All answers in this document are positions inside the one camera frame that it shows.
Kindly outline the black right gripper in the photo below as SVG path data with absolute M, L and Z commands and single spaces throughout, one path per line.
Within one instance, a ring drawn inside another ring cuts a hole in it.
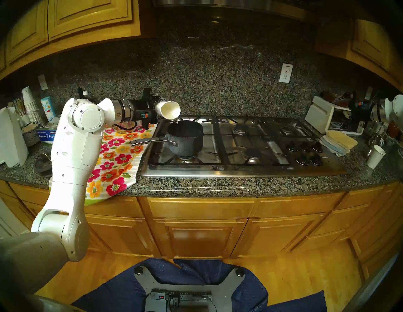
M 357 132 L 360 122 L 363 122 L 363 127 L 367 126 L 372 111 L 372 102 L 368 99 L 358 99 L 357 93 L 338 95 L 334 101 L 348 101 L 348 108 L 351 111 L 351 116 L 348 123 L 330 123 L 330 130 L 348 130 Z

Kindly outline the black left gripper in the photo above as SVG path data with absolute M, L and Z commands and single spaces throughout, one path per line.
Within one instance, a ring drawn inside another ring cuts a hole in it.
M 151 89 L 143 89 L 140 99 L 128 100 L 132 112 L 131 121 L 135 121 L 136 126 L 149 126 L 149 124 L 158 123 L 155 105 L 166 99 L 159 95 L 151 94 L 151 91 Z

